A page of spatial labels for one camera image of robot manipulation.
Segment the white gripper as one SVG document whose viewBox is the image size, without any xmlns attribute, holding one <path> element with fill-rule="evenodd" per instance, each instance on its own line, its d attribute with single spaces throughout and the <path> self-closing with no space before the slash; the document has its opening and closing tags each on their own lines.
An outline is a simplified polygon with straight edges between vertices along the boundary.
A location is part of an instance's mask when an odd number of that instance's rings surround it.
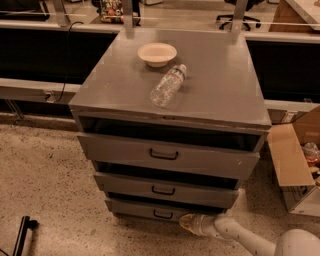
<svg viewBox="0 0 320 256">
<path fill-rule="evenodd" d="M 186 214 L 179 219 L 179 225 L 197 236 L 215 236 L 213 216 L 196 214 Z"/>
</svg>

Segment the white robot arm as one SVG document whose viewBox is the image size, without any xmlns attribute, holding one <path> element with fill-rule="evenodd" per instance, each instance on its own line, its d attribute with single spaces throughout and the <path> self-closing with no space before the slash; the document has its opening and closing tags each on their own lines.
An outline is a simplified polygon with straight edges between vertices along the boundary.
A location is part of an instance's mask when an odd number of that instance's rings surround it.
<svg viewBox="0 0 320 256">
<path fill-rule="evenodd" d="M 179 219 L 179 224 L 197 236 L 213 237 L 231 246 L 240 244 L 252 256 L 319 256 L 320 253 L 320 239 L 302 229 L 286 231 L 276 243 L 272 243 L 227 214 L 189 213 Z"/>
</svg>

